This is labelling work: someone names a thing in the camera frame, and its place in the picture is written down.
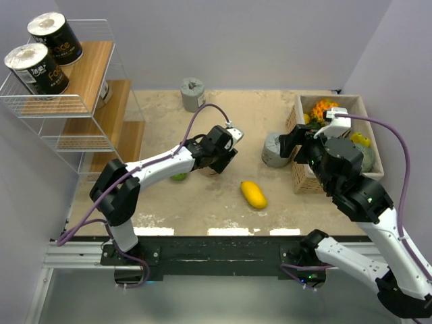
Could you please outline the brown paper towel roll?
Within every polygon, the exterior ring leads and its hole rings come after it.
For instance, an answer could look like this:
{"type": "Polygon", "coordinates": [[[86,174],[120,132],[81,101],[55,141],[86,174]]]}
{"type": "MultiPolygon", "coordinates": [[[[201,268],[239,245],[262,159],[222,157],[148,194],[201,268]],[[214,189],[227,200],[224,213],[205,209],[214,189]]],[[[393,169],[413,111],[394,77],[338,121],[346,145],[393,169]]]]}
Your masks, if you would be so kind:
{"type": "Polygon", "coordinates": [[[110,85],[106,80],[104,80],[101,86],[101,91],[97,101],[96,109],[100,109],[101,107],[105,106],[109,102],[111,96],[112,91],[110,85]]]}
{"type": "Polygon", "coordinates": [[[208,167],[203,168],[200,173],[206,177],[217,176],[221,173],[221,168],[218,165],[210,165],[208,167]]]}

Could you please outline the grey paper towel roll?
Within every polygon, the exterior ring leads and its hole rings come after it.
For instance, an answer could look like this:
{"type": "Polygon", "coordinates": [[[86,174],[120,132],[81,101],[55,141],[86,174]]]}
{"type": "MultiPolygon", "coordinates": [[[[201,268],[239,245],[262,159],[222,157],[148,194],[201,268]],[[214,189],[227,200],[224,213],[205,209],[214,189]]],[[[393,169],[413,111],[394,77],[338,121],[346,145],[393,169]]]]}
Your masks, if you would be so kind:
{"type": "Polygon", "coordinates": [[[285,167],[289,162],[288,158],[280,157],[280,135],[281,133],[279,132],[270,132],[267,134],[265,139],[261,153],[261,159],[268,167],[282,168],[285,167]]]}
{"type": "Polygon", "coordinates": [[[180,93],[183,107],[190,113],[197,112],[206,103],[205,86],[198,78],[184,78],[180,93]]]}

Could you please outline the black paper towel roll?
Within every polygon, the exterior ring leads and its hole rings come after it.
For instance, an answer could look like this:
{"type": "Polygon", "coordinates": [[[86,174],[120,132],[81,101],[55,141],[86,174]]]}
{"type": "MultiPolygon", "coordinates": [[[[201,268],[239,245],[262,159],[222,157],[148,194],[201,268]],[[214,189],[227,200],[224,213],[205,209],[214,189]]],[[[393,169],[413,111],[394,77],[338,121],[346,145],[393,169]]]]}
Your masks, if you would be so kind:
{"type": "Polygon", "coordinates": [[[50,101],[70,84],[62,68],[42,43],[28,43],[11,50],[4,64],[37,100],[50,101]]]}
{"type": "Polygon", "coordinates": [[[83,48],[62,13],[43,13],[27,24],[32,38],[44,44],[60,66],[71,65],[83,55],[83,48]]]}

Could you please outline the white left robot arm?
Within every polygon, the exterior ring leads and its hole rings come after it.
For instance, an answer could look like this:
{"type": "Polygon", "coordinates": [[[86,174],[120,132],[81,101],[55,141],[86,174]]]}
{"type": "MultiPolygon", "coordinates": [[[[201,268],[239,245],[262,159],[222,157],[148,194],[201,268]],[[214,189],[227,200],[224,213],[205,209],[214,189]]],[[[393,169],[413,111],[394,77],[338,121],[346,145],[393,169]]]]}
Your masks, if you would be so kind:
{"type": "Polygon", "coordinates": [[[107,221],[117,244],[116,257],[125,265],[139,259],[132,216],[141,191],[171,176],[197,169],[208,167],[221,174],[238,153],[234,147],[243,137],[238,128],[215,126],[208,134],[187,139],[160,155],[126,164],[118,159],[108,162],[89,196],[107,221]]]}

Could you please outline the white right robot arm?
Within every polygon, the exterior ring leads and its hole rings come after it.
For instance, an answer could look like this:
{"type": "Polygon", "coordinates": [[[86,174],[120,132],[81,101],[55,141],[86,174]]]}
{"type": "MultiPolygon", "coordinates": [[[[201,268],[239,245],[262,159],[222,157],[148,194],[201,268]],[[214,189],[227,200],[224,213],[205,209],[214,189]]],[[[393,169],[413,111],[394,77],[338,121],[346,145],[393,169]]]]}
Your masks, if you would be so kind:
{"type": "Polygon", "coordinates": [[[300,147],[295,162],[307,164],[332,203],[375,244],[382,263],[363,256],[318,229],[288,252],[299,271],[331,266],[351,275],[376,293],[382,305],[403,319],[431,317],[431,266],[398,221],[384,187],[361,173],[363,154],[347,138],[328,137],[298,124],[279,136],[281,157],[300,147]]]}

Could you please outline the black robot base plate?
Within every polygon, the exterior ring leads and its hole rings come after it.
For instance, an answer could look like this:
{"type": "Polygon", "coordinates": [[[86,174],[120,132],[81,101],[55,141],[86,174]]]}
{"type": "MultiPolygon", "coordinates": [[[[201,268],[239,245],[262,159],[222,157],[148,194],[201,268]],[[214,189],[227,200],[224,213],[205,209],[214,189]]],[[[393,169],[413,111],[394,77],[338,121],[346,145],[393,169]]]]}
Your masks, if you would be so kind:
{"type": "Polygon", "coordinates": [[[132,252],[149,265],[151,281],[177,276],[250,276],[306,283],[325,280],[331,263],[301,248],[302,236],[141,236],[132,252]]]}

